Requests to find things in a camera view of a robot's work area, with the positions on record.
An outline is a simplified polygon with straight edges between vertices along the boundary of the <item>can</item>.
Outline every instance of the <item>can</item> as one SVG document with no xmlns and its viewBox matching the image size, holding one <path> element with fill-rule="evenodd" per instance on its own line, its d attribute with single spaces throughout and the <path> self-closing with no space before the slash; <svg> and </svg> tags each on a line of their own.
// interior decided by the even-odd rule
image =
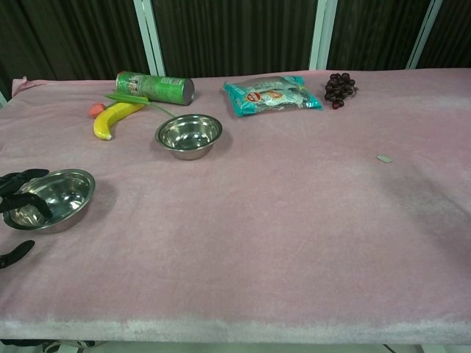
<svg viewBox="0 0 471 353">
<path fill-rule="evenodd" d="M 134 96 L 145 96 L 152 101 L 181 105 L 189 105 L 194 98 L 194 83 L 191 79 L 152 76 L 129 71 L 121 71 L 118 74 L 116 90 Z"/>
</svg>

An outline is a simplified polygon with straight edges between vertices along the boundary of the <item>stainless steel bowl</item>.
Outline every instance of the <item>stainless steel bowl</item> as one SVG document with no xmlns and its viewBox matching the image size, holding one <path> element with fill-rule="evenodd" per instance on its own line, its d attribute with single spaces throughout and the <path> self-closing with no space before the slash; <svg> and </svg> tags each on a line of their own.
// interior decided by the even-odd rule
<svg viewBox="0 0 471 353">
<path fill-rule="evenodd" d="M 213 148 L 221 133 L 221 123 L 212 116 L 187 114 L 162 124 L 155 140 L 181 160 L 197 160 Z"/>
<path fill-rule="evenodd" d="M 23 185 L 19 193 L 35 193 L 49 206 L 52 218 L 41 215 L 36 207 L 25 207 L 3 214 L 6 224 L 15 229 L 61 232 L 84 216 L 84 208 L 95 191 L 95 179 L 79 169 L 55 171 Z"/>
</svg>

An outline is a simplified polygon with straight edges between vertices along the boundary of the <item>banana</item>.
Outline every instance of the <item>banana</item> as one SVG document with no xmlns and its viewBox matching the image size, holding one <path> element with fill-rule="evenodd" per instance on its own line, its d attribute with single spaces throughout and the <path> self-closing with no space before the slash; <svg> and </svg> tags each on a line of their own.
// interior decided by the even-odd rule
<svg viewBox="0 0 471 353">
<path fill-rule="evenodd" d="M 111 140 L 113 138 L 111 135 L 111 127 L 121 119 L 126 118 L 129 114 L 133 114 L 143 107 L 145 107 L 144 104 L 118 102 L 103 110 L 98 114 L 93 123 L 95 136 L 102 140 Z"/>
</svg>

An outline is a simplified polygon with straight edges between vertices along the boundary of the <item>black curtain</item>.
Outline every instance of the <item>black curtain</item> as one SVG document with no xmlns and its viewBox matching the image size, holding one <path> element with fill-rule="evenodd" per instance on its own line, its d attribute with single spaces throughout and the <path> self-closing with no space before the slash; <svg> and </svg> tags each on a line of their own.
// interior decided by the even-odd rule
<svg viewBox="0 0 471 353">
<path fill-rule="evenodd" d="M 430 0 L 339 0 L 327 68 L 405 68 L 429 2 Z"/>
<path fill-rule="evenodd" d="M 471 67 L 470 0 L 442 2 L 417 67 Z"/>
<path fill-rule="evenodd" d="M 132 0 L 1 0 L 0 90 L 28 79 L 149 73 Z"/>
<path fill-rule="evenodd" d="M 153 0 L 166 74 L 305 70 L 317 0 Z"/>
</svg>

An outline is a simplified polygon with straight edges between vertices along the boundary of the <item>food package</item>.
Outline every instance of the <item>food package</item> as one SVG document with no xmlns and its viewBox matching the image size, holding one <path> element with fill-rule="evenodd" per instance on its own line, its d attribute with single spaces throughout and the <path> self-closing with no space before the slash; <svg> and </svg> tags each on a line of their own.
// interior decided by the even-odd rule
<svg viewBox="0 0 471 353">
<path fill-rule="evenodd" d="M 239 83 L 226 82 L 224 89 L 237 116 L 291 107 L 322 108 L 304 86 L 301 76 L 269 76 Z"/>
</svg>

